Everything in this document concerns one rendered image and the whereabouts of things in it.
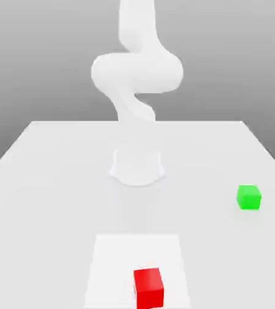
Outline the small green cube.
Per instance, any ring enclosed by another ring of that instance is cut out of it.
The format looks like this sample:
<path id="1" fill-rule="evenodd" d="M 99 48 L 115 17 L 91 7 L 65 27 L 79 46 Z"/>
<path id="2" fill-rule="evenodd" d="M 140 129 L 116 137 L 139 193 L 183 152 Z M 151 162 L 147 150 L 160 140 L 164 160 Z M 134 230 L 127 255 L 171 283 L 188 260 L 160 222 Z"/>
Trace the small green cube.
<path id="1" fill-rule="evenodd" d="M 238 186 L 237 203 L 244 210 L 259 210 L 262 194 L 256 185 L 241 184 Z"/>

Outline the small red cube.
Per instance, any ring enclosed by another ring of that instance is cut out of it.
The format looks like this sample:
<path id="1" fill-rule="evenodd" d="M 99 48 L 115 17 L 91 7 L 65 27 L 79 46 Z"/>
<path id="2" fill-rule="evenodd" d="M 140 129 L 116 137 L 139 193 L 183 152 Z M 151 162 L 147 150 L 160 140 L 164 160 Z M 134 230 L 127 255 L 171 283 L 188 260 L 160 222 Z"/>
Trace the small red cube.
<path id="1" fill-rule="evenodd" d="M 164 285 L 158 267 L 133 271 L 136 309 L 164 306 Z"/>

